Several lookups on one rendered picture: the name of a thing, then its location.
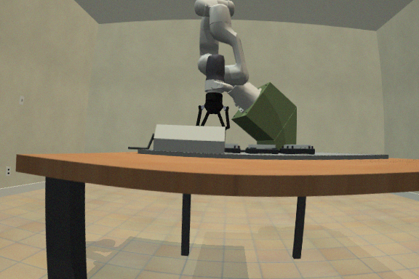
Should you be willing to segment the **beige operator button panel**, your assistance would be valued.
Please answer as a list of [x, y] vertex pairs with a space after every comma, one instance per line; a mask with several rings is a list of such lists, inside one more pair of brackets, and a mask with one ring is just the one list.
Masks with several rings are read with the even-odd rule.
[[148, 147], [128, 147], [128, 149], [223, 153], [225, 152], [226, 128], [223, 126], [182, 126], [157, 124]]

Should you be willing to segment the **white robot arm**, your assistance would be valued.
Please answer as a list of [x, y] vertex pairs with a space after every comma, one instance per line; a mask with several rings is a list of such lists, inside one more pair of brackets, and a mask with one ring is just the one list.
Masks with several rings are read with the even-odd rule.
[[[234, 99], [234, 105], [243, 113], [256, 101], [261, 89], [247, 83], [249, 73], [242, 43], [231, 25], [231, 17], [235, 11], [234, 3], [229, 0], [196, 0], [194, 9], [198, 16], [203, 16], [199, 38], [202, 57], [197, 64], [206, 76], [204, 91], [227, 92]], [[225, 65], [224, 56], [219, 54], [219, 42], [233, 47], [235, 65]]]

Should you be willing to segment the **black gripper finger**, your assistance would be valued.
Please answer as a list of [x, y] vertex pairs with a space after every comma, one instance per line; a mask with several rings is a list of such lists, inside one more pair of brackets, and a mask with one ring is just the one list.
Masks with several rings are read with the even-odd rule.
[[[196, 126], [199, 126], [200, 119], [201, 119], [201, 111], [202, 111], [203, 109], [204, 109], [204, 105], [199, 105], [199, 114], [198, 114], [198, 118], [197, 118]], [[201, 123], [201, 126], [204, 126], [204, 125], [205, 125], [205, 123], [206, 123], [206, 121], [207, 121], [207, 118], [208, 118], [208, 116], [209, 116], [209, 114], [210, 114], [211, 109], [212, 109], [212, 106], [210, 105], [210, 106], [209, 106], [209, 109], [208, 109], [208, 111], [207, 111], [207, 113], [206, 113], [206, 116], [204, 117], [204, 120], [203, 120], [203, 121], [202, 121], [202, 123]]]
[[230, 129], [230, 123], [229, 123], [229, 117], [228, 117], [228, 109], [229, 109], [229, 107], [228, 106], [227, 107], [226, 106], [223, 106], [223, 109], [226, 112], [226, 123], [227, 123], [227, 126], [225, 126], [225, 124], [223, 123], [223, 119], [221, 117], [221, 114], [220, 114], [220, 111], [218, 109], [218, 106], [215, 106], [215, 109], [216, 109], [216, 111], [218, 113], [218, 117], [220, 119], [221, 125], [223, 127], [225, 127], [226, 129]]

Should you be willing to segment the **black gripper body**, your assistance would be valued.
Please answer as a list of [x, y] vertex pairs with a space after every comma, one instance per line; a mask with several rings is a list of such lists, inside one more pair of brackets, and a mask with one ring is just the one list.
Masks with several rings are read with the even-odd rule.
[[218, 106], [219, 111], [223, 109], [223, 95], [216, 92], [206, 93], [206, 102], [204, 107], [207, 111], [210, 105], [212, 106], [212, 109], [209, 114], [218, 114], [215, 106]]

